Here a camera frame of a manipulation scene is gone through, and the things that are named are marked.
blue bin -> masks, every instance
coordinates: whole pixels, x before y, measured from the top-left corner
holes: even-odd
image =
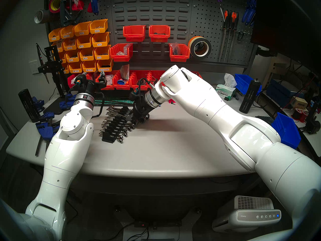
[[[244,74],[235,74],[235,81],[237,82],[236,88],[242,93],[246,94],[248,91],[248,87],[250,85],[251,80],[253,80],[249,75]],[[262,85],[260,85],[259,90],[257,91],[258,95],[262,90]]]
[[[281,142],[296,149],[301,141],[301,136],[293,119],[278,112],[272,127],[279,133]]]

wrench set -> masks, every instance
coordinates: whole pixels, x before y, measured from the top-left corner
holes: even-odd
[[[132,131],[137,125],[137,121],[134,123],[127,122],[126,117],[132,112],[127,106],[122,108],[116,108],[109,106],[107,109],[107,117],[101,125],[99,136],[102,137],[102,141],[114,143],[115,140],[123,143],[124,137],[127,137],[128,131]]]

cardboard box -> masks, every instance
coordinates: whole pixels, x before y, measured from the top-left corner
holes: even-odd
[[[293,97],[291,105],[294,110],[296,108],[298,108],[300,110],[304,110],[307,107],[307,101],[305,101],[303,98]]]
[[[235,88],[231,88],[222,84],[218,84],[216,87],[216,92],[221,98],[227,97],[229,101],[232,99],[233,95],[235,94]]]

spool of wire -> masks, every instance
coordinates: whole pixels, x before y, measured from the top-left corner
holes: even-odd
[[[300,119],[300,115],[302,114],[302,111],[299,110],[298,108],[295,109],[295,111],[293,112],[293,114],[291,115],[291,117],[298,121]]]
[[[304,122],[305,119],[307,118],[307,116],[308,116],[308,113],[305,112],[305,111],[302,111],[302,113],[301,113],[301,115],[300,115],[300,118],[299,118],[299,121],[300,121],[300,122]]]
[[[192,56],[198,60],[207,58],[212,51],[211,43],[202,36],[191,38],[188,42],[188,47]]]

screwdriver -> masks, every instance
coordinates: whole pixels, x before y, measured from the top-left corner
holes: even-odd
[[[224,24],[223,24],[223,38],[222,38],[222,44],[221,44],[221,48],[220,48],[218,62],[221,60],[221,57],[222,57],[224,41],[225,41],[225,36],[226,36],[226,29],[229,26],[229,11],[228,10],[226,10],[225,13],[224,13],[224,19],[225,19],[225,21],[224,21]]]
[[[230,14],[230,17],[229,17],[229,24],[228,24],[228,29],[229,29],[229,37],[227,38],[227,44],[226,44],[226,51],[225,51],[225,54],[224,54],[224,60],[223,62],[225,62],[225,59],[226,59],[226,54],[227,54],[227,49],[229,48],[229,38],[231,36],[231,30],[233,28],[233,25],[234,25],[234,21],[235,21],[235,12],[231,12]]]
[[[232,39],[232,43],[231,43],[231,47],[229,48],[229,56],[227,58],[227,62],[229,62],[229,58],[231,57],[231,53],[232,53],[232,47],[233,47],[233,42],[234,42],[234,38],[235,38],[235,32],[237,30],[237,24],[238,24],[238,13],[233,12],[232,14],[232,30],[234,31],[234,35],[233,35],[233,39]]]

